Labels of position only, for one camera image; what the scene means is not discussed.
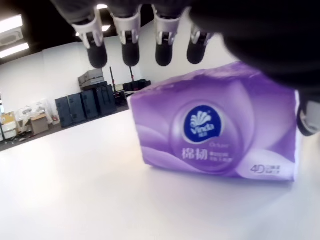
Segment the ceiling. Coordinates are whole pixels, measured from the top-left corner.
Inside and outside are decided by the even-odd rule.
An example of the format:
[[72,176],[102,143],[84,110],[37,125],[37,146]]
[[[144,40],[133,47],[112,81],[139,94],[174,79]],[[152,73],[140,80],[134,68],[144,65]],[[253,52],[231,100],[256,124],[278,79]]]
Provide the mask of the ceiling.
[[[22,15],[23,41],[29,44],[28,50],[0,58],[0,65],[45,49],[81,41],[50,0],[0,0],[0,5],[0,21]],[[116,36],[116,28],[108,8],[100,9],[100,14],[102,24],[111,25],[104,37]],[[153,18],[151,6],[144,5],[141,9],[141,26],[151,22]]]

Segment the tissue box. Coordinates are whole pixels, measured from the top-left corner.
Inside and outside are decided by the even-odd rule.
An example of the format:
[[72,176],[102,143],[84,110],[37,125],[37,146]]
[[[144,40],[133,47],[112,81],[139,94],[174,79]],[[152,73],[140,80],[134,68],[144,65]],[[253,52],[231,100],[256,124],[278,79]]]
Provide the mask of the tissue box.
[[296,95],[236,62],[154,84],[129,98],[146,164],[294,181]]

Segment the blue circular logo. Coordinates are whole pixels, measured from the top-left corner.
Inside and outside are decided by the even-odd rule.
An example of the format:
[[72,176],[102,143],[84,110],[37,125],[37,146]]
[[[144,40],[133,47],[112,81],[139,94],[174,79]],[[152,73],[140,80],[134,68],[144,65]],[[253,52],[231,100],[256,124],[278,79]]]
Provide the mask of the blue circular logo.
[[201,143],[210,138],[219,137],[222,120],[212,107],[200,105],[193,108],[184,121],[184,134],[194,143]]

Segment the white table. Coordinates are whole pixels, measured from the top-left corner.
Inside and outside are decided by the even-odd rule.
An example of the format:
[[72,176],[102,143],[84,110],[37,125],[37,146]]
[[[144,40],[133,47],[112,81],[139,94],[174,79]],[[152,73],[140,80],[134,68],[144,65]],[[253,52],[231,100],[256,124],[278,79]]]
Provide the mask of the white table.
[[319,240],[320,141],[296,183],[159,170],[129,111],[0,152],[1,240]]

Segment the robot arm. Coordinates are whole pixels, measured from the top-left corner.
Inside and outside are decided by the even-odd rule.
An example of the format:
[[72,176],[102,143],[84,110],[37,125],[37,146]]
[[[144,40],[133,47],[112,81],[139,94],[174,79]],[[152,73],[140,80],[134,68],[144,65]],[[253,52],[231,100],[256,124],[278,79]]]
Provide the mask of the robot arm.
[[179,21],[190,8],[191,28],[187,59],[202,61],[208,41],[222,33],[236,57],[260,69],[274,81],[298,90],[297,123],[305,136],[320,132],[320,20],[317,2],[305,0],[51,0],[73,26],[95,68],[107,64],[102,22],[97,4],[111,12],[122,44],[123,61],[139,62],[140,9],[151,4],[156,29],[155,59],[160,66],[172,60]]

